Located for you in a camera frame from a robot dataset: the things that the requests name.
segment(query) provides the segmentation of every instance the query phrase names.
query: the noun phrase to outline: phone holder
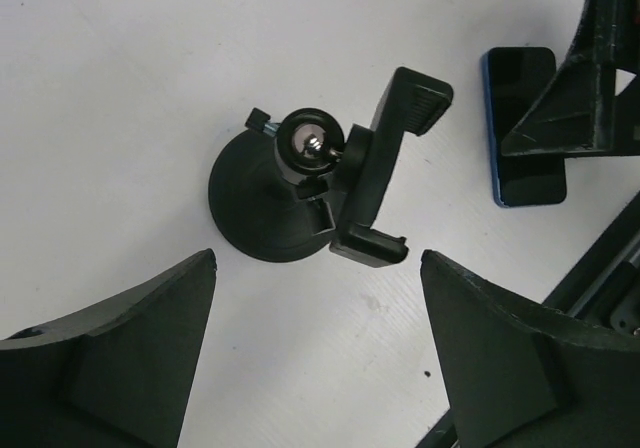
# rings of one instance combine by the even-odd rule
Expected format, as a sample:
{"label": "phone holder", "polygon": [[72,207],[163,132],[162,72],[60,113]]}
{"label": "phone holder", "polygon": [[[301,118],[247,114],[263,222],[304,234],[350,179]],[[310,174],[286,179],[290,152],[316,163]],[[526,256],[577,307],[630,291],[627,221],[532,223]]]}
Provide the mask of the phone holder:
{"label": "phone holder", "polygon": [[494,195],[503,206],[560,203],[565,158],[640,155],[640,0],[586,0],[556,71],[546,48],[483,59]]}
{"label": "phone holder", "polygon": [[260,260],[289,262],[331,251],[374,266],[400,263],[406,238],[372,229],[405,132],[424,135],[451,105],[447,83],[398,68],[371,129],[315,108],[281,123],[254,108],[220,153],[209,180],[211,214],[222,235]]}

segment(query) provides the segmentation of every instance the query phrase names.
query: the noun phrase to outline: black plastic part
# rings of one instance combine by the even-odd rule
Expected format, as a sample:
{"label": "black plastic part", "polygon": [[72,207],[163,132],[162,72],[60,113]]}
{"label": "black plastic part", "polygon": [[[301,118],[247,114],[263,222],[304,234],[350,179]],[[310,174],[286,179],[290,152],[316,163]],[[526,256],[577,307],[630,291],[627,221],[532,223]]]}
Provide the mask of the black plastic part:
{"label": "black plastic part", "polygon": [[271,120],[271,116],[258,108],[254,108],[251,110],[251,114],[249,114],[249,118],[247,118],[244,126],[250,130],[262,133],[264,131],[264,125],[268,123],[269,120]]}
{"label": "black plastic part", "polygon": [[[297,199],[276,165],[273,139],[245,131],[220,153],[209,179],[209,206],[222,235],[241,252],[281,263],[306,258],[331,241],[317,233],[325,214]],[[329,194],[334,213],[337,193]],[[322,214],[318,221],[314,215]]]}
{"label": "black plastic part", "polygon": [[309,212],[309,221],[311,233],[320,235],[330,233],[336,229],[336,223],[333,219],[331,205],[322,198],[311,200],[307,206]]}
{"label": "black plastic part", "polygon": [[626,335],[634,335],[636,330],[640,330],[640,276],[637,269],[634,280],[635,282],[630,285],[631,288],[613,308],[608,320],[609,326]]}
{"label": "black plastic part", "polygon": [[[607,277],[599,293],[582,307],[577,318],[594,325],[606,326],[617,331],[623,330],[624,333],[631,334],[634,329],[632,320],[629,319],[629,324],[627,325],[625,318],[615,317],[614,315],[623,300],[630,294],[629,287],[633,286],[636,278],[638,278],[637,268],[628,262],[620,263]],[[635,328],[639,327],[640,322],[635,324]]]}
{"label": "black plastic part", "polygon": [[640,340],[538,305],[435,252],[423,257],[422,280],[460,446],[640,439],[630,409],[640,397]]}
{"label": "black plastic part", "polygon": [[616,96],[616,70],[640,73],[638,0],[586,0],[567,57],[502,142],[505,156],[640,154],[640,78]]}
{"label": "black plastic part", "polygon": [[[640,193],[549,294],[544,305],[571,316],[586,316],[584,312],[580,315],[580,312],[585,304],[583,298],[588,294],[587,289],[596,282],[607,267],[615,262],[638,233],[640,233]],[[602,285],[597,292],[590,294],[589,299],[598,298],[607,293],[606,285]],[[610,313],[607,314],[606,310],[598,311],[596,324],[606,326],[605,319],[610,317]],[[419,448],[451,448],[454,444],[451,440],[457,439],[453,416],[451,411],[447,411],[440,422],[425,435]]]}
{"label": "black plastic part", "polygon": [[551,205],[567,196],[564,157],[505,157],[500,145],[553,78],[547,48],[494,48],[483,60],[494,198],[504,207]]}
{"label": "black plastic part", "polygon": [[395,168],[405,131],[425,134],[453,101],[447,83],[398,68],[383,95],[371,130],[360,177],[347,195],[330,249],[349,259],[379,267],[400,263],[409,253],[406,238],[372,230]]}
{"label": "black plastic part", "polygon": [[359,125],[353,125],[344,148],[340,163],[333,176],[332,189],[349,193],[355,188],[367,159],[373,132]]}
{"label": "black plastic part", "polygon": [[577,316],[586,290],[640,233],[640,193],[622,210],[545,300],[545,305]]}
{"label": "black plastic part", "polygon": [[215,281],[203,251],[0,341],[0,445],[175,448]]}

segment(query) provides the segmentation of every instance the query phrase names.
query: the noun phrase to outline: black suction cup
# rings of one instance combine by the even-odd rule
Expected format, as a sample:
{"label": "black suction cup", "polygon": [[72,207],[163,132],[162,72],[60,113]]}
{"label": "black suction cup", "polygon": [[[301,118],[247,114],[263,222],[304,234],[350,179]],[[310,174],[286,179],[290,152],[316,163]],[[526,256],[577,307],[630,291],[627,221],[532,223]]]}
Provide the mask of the black suction cup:
{"label": "black suction cup", "polygon": [[[273,139],[246,131],[220,153],[209,179],[209,207],[222,235],[243,253],[274,263],[321,250],[331,233],[314,235],[305,203],[276,166]],[[337,209],[334,195],[330,203]]]}

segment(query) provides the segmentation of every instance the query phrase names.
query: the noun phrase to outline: black plastic bracket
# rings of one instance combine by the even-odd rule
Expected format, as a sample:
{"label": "black plastic bracket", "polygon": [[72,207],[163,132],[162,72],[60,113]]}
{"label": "black plastic bracket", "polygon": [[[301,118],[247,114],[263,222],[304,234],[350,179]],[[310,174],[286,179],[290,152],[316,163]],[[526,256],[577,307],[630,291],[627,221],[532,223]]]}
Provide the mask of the black plastic bracket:
{"label": "black plastic bracket", "polygon": [[629,410],[640,396],[636,336],[538,305],[435,252],[425,252],[421,274],[460,446],[600,448],[640,439]]}
{"label": "black plastic bracket", "polygon": [[0,341],[0,445],[177,447],[215,283],[203,251]]}
{"label": "black plastic bracket", "polygon": [[483,59],[494,194],[502,206],[566,196],[565,158],[640,155],[640,0],[586,0],[567,57],[496,48]]}

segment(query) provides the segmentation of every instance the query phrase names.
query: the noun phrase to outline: white table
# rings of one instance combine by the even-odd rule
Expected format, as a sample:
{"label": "white table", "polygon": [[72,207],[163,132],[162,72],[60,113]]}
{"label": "white table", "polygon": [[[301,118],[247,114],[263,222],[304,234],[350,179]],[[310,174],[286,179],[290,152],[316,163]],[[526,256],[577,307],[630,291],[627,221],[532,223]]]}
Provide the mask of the white table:
{"label": "white table", "polygon": [[[447,407],[423,249],[542,300],[640,189],[640,160],[569,161],[555,207],[492,201],[480,56],[565,53],[583,0],[2,0],[0,337],[212,247],[219,279],[181,447],[412,448]],[[253,106],[368,124],[393,70],[451,83],[407,136],[377,228],[396,267],[272,265],[218,233],[211,166]],[[433,376],[427,378],[424,371]]]}

